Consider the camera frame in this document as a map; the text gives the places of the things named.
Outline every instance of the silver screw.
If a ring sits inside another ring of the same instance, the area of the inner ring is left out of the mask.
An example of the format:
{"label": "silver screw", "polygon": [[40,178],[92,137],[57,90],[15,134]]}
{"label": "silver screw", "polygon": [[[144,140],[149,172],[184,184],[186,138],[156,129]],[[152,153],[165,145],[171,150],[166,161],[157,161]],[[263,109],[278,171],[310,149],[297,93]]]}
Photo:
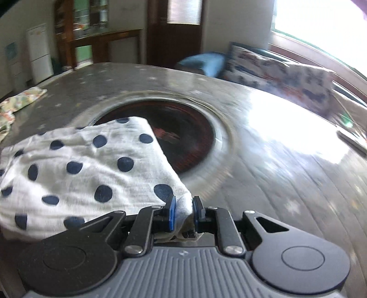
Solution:
{"label": "silver screw", "polygon": [[243,248],[237,245],[228,245],[224,251],[229,255],[240,255],[243,253]]}
{"label": "silver screw", "polygon": [[143,252],[143,248],[139,245],[128,245],[125,247],[125,252],[131,255],[138,255]]}

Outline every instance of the polka dot cloth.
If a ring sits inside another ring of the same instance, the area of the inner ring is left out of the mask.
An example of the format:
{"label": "polka dot cloth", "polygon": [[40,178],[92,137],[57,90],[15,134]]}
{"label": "polka dot cloth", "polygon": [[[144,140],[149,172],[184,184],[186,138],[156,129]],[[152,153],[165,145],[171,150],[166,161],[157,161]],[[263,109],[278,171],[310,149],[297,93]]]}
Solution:
{"label": "polka dot cloth", "polygon": [[175,231],[155,237],[183,240],[181,228],[192,213],[191,194],[138,117],[60,128],[4,148],[0,192],[0,226],[8,239],[43,239],[114,210],[130,215],[164,206],[175,195]]}

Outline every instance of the dark red circular center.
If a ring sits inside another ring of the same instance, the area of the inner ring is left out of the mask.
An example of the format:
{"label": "dark red circular center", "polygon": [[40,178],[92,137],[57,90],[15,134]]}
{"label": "dark red circular center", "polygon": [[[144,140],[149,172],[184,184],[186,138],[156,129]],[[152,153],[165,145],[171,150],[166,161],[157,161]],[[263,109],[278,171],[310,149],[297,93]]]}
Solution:
{"label": "dark red circular center", "polygon": [[198,110],[174,101],[147,100],[120,106],[94,125],[138,116],[148,120],[168,162],[177,174],[198,165],[209,153],[214,133]]}

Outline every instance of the brown wooden door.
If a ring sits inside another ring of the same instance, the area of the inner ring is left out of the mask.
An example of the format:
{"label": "brown wooden door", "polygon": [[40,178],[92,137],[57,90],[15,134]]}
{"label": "brown wooden door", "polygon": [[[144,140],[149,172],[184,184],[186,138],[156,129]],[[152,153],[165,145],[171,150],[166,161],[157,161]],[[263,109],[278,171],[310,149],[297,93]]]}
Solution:
{"label": "brown wooden door", "polygon": [[148,0],[147,64],[173,68],[200,53],[205,0]]}

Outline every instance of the navy blue dot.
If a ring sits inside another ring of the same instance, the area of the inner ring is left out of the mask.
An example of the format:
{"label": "navy blue dot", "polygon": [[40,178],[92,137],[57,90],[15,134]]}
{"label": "navy blue dot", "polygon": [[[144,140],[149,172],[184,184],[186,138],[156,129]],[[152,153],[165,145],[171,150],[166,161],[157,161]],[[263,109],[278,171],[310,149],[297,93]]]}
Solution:
{"label": "navy blue dot", "polygon": [[23,149],[20,149],[20,150],[18,150],[18,151],[14,154],[14,157],[18,157],[18,156],[21,156],[21,155],[23,155],[23,154],[24,154]]}
{"label": "navy blue dot", "polygon": [[81,171],[82,167],[83,167],[83,163],[77,163],[76,161],[70,161],[66,165],[66,171],[69,174],[75,175]]}
{"label": "navy blue dot", "polygon": [[149,144],[149,143],[153,142],[153,138],[150,135],[141,134],[139,136],[139,141],[142,142],[142,143]]}
{"label": "navy blue dot", "polygon": [[107,139],[103,135],[98,135],[93,139],[93,145],[101,148],[107,144]]}
{"label": "navy blue dot", "polygon": [[43,196],[42,201],[49,205],[57,205],[60,199],[57,196]]}
{"label": "navy blue dot", "polygon": [[107,185],[100,185],[94,193],[94,199],[100,203],[106,203],[112,198],[112,189]]}
{"label": "navy blue dot", "polygon": [[129,118],[120,118],[116,120],[118,123],[126,123],[129,122]]}
{"label": "navy blue dot", "polygon": [[69,216],[67,218],[64,219],[64,226],[65,228],[67,228],[68,230],[77,226],[80,226],[82,224],[84,224],[86,221],[84,220],[83,217],[78,217],[78,216]]}
{"label": "navy blue dot", "polygon": [[22,230],[27,229],[27,214],[15,214],[14,221],[18,228]]}
{"label": "navy blue dot", "polygon": [[36,164],[32,164],[28,169],[29,180],[36,181],[38,176],[38,167]]}
{"label": "navy blue dot", "polygon": [[154,186],[154,193],[164,202],[173,197],[173,190],[167,184],[157,184]]}
{"label": "navy blue dot", "polygon": [[3,195],[3,197],[7,197],[8,195],[11,194],[12,191],[13,191],[13,187],[8,186],[7,188],[4,188],[1,190],[1,194]]}
{"label": "navy blue dot", "polygon": [[60,140],[54,140],[50,144],[50,149],[51,150],[57,150],[57,149],[60,149],[62,147],[64,147],[64,143],[61,142]]}
{"label": "navy blue dot", "polygon": [[134,161],[130,157],[121,157],[117,161],[117,167],[121,172],[128,172],[134,166]]}

